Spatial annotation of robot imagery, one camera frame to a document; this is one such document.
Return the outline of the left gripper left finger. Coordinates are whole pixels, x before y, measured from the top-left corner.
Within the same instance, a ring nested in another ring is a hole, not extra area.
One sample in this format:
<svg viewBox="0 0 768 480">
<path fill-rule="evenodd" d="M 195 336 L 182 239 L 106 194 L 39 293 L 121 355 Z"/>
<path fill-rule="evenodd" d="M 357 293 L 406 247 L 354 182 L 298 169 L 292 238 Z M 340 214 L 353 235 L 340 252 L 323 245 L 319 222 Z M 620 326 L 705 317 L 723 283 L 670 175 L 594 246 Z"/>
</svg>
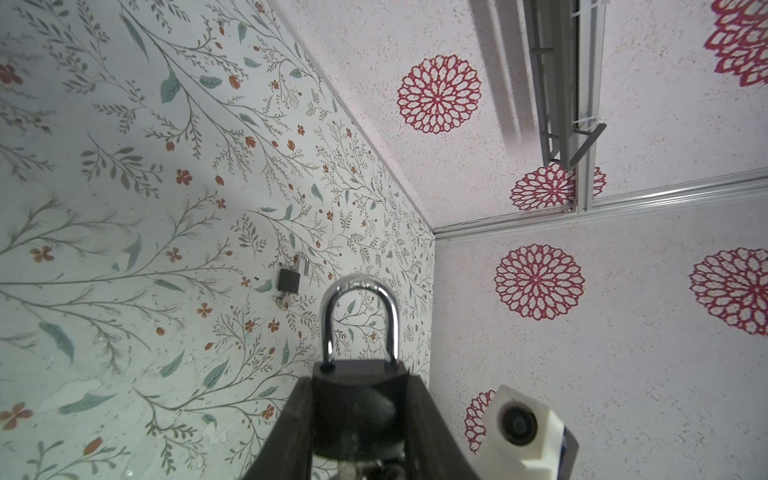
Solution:
<svg viewBox="0 0 768 480">
<path fill-rule="evenodd" d="M 311 379 L 300 378 L 243 480 L 306 480 L 312 473 L 314 405 Z"/>
</svg>

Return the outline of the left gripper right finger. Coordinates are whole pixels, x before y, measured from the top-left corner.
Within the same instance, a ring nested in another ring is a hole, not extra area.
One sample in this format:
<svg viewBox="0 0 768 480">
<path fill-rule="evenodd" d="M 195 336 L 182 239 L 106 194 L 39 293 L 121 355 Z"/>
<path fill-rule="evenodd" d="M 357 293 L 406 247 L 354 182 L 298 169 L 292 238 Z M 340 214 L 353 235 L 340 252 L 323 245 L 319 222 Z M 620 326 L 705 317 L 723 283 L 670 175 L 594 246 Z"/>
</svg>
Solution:
<svg viewBox="0 0 768 480">
<path fill-rule="evenodd" d="M 418 376 L 407 380 L 405 421 L 408 479 L 478 479 Z"/>
</svg>

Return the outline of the dark metal wall shelf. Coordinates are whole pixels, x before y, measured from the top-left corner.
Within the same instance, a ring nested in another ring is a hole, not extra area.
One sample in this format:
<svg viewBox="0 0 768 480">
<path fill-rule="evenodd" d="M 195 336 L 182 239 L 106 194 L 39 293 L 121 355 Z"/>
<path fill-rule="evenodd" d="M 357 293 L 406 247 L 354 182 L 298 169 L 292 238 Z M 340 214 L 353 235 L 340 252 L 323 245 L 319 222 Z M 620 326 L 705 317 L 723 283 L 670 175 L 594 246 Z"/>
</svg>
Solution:
<svg viewBox="0 0 768 480">
<path fill-rule="evenodd" d="M 574 170 L 606 130 L 599 90 L 607 3 L 525 1 L 542 162 Z"/>
</svg>

